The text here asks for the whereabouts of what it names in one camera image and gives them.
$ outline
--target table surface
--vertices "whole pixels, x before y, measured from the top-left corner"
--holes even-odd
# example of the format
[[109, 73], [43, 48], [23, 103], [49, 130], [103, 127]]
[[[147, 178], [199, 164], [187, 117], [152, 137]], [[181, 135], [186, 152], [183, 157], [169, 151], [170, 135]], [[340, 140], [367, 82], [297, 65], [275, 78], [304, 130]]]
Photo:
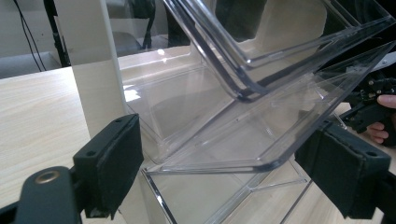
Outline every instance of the table surface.
[[[0, 79], [0, 207], [16, 202], [23, 181], [51, 166], [72, 166], [72, 156], [89, 140], [71, 68]], [[396, 150], [384, 149], [396, 173]], [[288, 223], [380, 223], [344, 219], [330, 200], [311, 185]], [[84, 223], [110, 223], [89, 219]], [[126, 223], [116, 216], [113, 223]]]

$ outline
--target acrylic tray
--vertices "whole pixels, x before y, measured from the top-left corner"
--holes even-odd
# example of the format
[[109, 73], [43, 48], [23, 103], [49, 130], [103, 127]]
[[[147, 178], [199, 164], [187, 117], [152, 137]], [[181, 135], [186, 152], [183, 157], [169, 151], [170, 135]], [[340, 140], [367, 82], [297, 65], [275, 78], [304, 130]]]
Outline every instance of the acrylic tray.
[[285, 162], [393, 44], [314, 73], [252, 104], [229, 96], [204, 63], [139, 77], [126, 91], [138, 113], [148, 173], [261, 172]]
[[[148, 175], [143, 172], [140, 184], [148, 222], [261, 223], [266, 220], [280, 223], [307, 187], [308, 179], [300, 169], [295, 161], [288, 161], [272, 172], [256, 175]], [[121, 212], [130, 211], [125, 207]]]
[[224, 90], [243, 102], [317, 70], [394, 23], [372, 0], [164, 2]]

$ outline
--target metal grommet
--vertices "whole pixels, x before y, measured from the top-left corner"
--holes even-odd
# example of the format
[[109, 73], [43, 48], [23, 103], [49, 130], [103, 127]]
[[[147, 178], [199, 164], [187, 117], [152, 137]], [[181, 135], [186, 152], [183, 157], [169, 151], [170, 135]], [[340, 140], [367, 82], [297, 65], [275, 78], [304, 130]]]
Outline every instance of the metal grommet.
[[61, 174], [58, 171], [47, 171], [44, 174], [39, 175], [36, 179], [35, 182], [37, 184], [46, 184], [49, 183], [50, 181], [58, 178]]

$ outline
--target black cable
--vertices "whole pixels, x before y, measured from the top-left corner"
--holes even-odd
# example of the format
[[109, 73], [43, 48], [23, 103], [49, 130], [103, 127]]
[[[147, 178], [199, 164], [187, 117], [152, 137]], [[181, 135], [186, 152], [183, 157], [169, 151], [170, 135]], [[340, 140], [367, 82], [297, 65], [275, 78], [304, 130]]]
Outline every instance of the black cable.
[[25, 25], [26, 25], [26, 28], [27, 28], [27, 30], [28, 30], [28, 32], [29, 32], [30, 37], [32, 38], [33, 44], [35, 45], [35, 51], [37, 52], [38, 59], [40, 60], [41, 65], [43, 66], [44, 70], [47, 71], [47, 68], [46, 68], [46, 66], [43, 64], [43, 61], [42, 61], [42, 59], [41, 59], [40, 52], [38, 51], [37, 45], [35, 44], [35, 39], [33, 38], [32, 32], [30, 31], [29, 26], [27, 25], [26, 19], [23, 17], [23, 14], [22, 14], [22, 11], [21, 11], [21, 9], [20, 9], [20, 6], [19, 6], [17, 0], [13, 0], [13, 1], [14, 1], [14, 3], [15, 3], [15, 6], [17, 7], [18, 11], [20, 12], [21, 23], [22, 23], [22, 29], [23, 29], [23, 32], [24, 32], [24, 34], [25, 34], [27, 43], [29, 44], [30, 52], [32, 53], [32, 56], [33, 56], [33, 58], [34, 58], [34, 60], [35, 60], [35, 64], [37, 65], [38, 70], [41, 72], [41, 68], [40, 68], [40, 66], [38, 65], [38, 62], [37, 62], [37, 60], [36, 60], [36, 58], [35, 58], [35, 55], [34, 55], [34, 53], [33, 53], [32, 45], [30, 44], [29, 37], [28, 37], [27, 34], [26, 34]]

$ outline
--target transparent acrylic bin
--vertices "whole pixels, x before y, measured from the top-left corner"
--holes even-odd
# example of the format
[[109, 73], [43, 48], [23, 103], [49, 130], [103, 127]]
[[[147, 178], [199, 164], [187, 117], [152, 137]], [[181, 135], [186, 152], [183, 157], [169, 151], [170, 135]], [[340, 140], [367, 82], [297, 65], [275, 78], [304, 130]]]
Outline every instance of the transparent acrylic bin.
[[394, 23], [372, 0], [165, 0], [224, 90], [252, 102]]
[[[261, 174], [148, 175], [140, 183], [149, 223], [280, 223], [308, 179], [294, 161]], [[128, 213], [128, 208], [121, 210]]]
[[202, 63], [139, 77], [126, 91], [143, 147], [161, 173], [260, 172], [285, 162], [392, 48], [307, 73], [251, 104], [229, 96]]

